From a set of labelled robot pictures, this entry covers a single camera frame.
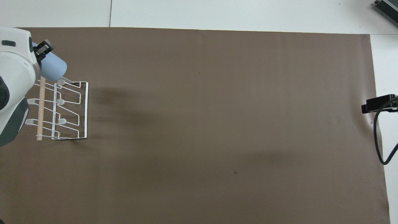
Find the wooden stick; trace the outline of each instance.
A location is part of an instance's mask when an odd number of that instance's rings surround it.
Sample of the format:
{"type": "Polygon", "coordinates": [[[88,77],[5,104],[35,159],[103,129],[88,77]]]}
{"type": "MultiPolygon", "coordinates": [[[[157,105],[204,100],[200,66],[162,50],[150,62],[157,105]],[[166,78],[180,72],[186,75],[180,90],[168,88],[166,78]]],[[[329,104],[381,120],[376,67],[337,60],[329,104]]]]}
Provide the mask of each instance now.
{"type": "Polygon", "coordinates": [[[37,118],[37,140],[43,139],[43,116],[44,116],[44,94],[46,90],[46,79],[40,78],[40,96],[39,96],[39,117],[37,118]]]}

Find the white floor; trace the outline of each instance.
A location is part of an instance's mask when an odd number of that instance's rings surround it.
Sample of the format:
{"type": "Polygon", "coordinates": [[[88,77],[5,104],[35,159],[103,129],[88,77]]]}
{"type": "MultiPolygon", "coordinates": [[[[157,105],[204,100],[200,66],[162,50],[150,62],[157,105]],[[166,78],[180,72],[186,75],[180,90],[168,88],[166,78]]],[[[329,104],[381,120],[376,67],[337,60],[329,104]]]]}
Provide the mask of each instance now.
{"type": "MultiPolygon", "coordinates": [[[[398,94],[398,27],[372,0],[0,0],[0,26],[144,27],[371,34],[376,92],[398,94]]],[[[380,115],[384,156],[398,142],[398,114],[380,115]]],[[[398,224],[398,155],[384,167],[398,224]]]]}

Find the light blue cylinder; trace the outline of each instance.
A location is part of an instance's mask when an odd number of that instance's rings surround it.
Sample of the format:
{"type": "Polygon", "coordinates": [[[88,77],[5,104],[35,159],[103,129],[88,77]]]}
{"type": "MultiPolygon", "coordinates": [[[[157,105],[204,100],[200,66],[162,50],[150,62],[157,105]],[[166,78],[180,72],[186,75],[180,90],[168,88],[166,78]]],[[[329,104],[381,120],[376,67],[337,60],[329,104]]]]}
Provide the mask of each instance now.
{"type": "Polygon", "coordinates": [[[52,52],[46,54],[46,57],[41,61],[41,76],[50,81],[57,81],[65,72],[66,62],[52,52]]]}

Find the white wire rack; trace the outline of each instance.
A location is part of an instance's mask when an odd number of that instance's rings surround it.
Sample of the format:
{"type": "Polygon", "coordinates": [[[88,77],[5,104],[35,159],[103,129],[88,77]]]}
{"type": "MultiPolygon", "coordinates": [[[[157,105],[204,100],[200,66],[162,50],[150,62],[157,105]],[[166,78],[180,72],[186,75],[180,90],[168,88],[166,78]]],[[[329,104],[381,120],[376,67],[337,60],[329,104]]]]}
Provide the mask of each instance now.
{"type": "Polygon", "coordinates": [[[25,124],[27,125],[37,126],[37,139],[41,140],[41,137],[47,137],[53,140],[87,138],[88,82],[72,82],[64,77],[59,79],[55,84],[47,83],[45,82],[45,79],[38,80],[38,82],[40,84],[35,83],[35,85],[40,86],[41,89],[45,88],[46,90],[53,92],[53,100],[44,99],[44,90],[41,91],[40,98],[31,98],[27,100],[28,104],[37,105],[39,107],[38,119],[27,119],[25,121],[25,124]],[[65,93],[74,95],[74,99],[77,100],[65,100],[65,93]],[[47,105],[52,104],[52,108],[45,107],[44,102],[47,102],[47,105]],[[84,111],[84,114],[78,114],[72,111],[72,109],[70,109],[71,105],[82,107],[82,110],[80,111],[84,111]],[[40,110],[50,111],[52,113],[52,121],[44,121],[43,112],[40,113],[40,110]],[[64,112],[71,114],[73,116],[72,120],[76,122],[70,122],[66,118],[63,118],[64,112]],[[43,124],[50,125],[51,128],[47,128],[43,124]],[[68,137],[62,137],[60,130],[63,128],[70,130],[68,137]],[[51,135],[43,135],[43,129],[50,131],[51,135]]]}

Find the brown mat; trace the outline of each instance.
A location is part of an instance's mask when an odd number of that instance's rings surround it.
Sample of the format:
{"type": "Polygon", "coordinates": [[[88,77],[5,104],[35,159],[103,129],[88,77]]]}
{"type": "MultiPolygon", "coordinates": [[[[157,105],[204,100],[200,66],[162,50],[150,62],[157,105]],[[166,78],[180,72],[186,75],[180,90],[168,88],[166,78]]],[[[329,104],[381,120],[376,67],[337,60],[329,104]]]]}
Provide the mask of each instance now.
{"type": "Polygon", "coordinates": [[[369,35],[28,30],[89,82],[89,133],[0,150],[7,224],[389,223],[369,35]]]}

